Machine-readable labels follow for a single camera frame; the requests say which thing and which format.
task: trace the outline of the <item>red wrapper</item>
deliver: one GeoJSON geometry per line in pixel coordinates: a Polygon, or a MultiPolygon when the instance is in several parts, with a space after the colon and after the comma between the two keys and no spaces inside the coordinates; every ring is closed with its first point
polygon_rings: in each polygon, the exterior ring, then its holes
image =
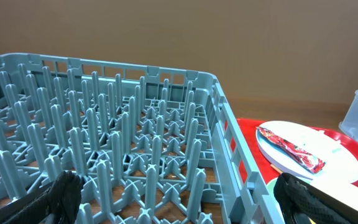
{"type": "Polygon", "coordinates": [[[271,143],[283,149],[292,159],[299,165],[313,174],[317,174],[325,166],[325,162],[308,151],[290,143],[289,141],[275,135],[273,132],[266,128],[257,127],[260,134],[262,134],[271,143]]]}

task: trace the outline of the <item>wooden stick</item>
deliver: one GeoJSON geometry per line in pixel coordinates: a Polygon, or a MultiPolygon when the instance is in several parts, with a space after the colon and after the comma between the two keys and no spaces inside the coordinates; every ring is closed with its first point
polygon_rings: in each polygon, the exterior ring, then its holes
{"type": "Polygon", "coordinates": [[[270,166],[271,166],[275,171],[277,171],[279,174],[282,174],[282,173],[283,173],[283,171],[280,170],[279,168],[277,168],[275,165],[271,164],[270,166]]]}

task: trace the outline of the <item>white plate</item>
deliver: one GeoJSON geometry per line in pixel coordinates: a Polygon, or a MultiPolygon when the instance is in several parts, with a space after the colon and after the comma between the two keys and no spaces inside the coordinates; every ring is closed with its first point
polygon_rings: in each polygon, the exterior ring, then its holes
{"type": "Polygon", "coordinates": [[[297,177],[315,179],[323,177],[353,183],[358,180],[358,161],[342,145],[323,133],[309,127],[287,121],[268,121],[260,125],[274,134],[292,142],[326,162],[323,169],[312,174],[295,162],[282,149],[265,139],[256,130],[256,138],[262,154],[283,172],[297,177]]]}
{"type": "MultiPolygon", "coordinates": [[[[309,183],[313,187],[321,190],[322,192],[330,195],[336,200],[344,203],[345,205],[358,211],[358,187],[348,184],[340,183],[338,181],[332,181],[325,178],[318,178],[315,180],[302,179],[306,183],[309,183]]],[[[272,179],[266,186],[269,194],[274,198],[274,185],[276,184],[277,178],[272,179]]],[[[275,206],[282,216],[280,205],[274,198],[275,206]]]]}

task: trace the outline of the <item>rack base grid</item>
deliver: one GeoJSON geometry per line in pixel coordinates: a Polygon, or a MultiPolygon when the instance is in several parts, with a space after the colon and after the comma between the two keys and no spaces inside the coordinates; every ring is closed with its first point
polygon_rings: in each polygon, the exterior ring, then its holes
{"type": "Polygon", "coordinates": [[[77,223],[281,223],[214,75],[0,55],[0,207],[63,170],[77,223]]]}

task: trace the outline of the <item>beige wall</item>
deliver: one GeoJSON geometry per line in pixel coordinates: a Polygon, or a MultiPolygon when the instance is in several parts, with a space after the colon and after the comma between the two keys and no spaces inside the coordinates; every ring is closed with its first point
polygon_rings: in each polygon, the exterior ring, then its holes
{"type": "Polygon", "coordinates": [[[358,1],[0,1],[0,54],[206,70],[227,96],[350,103],[358,1]]]}

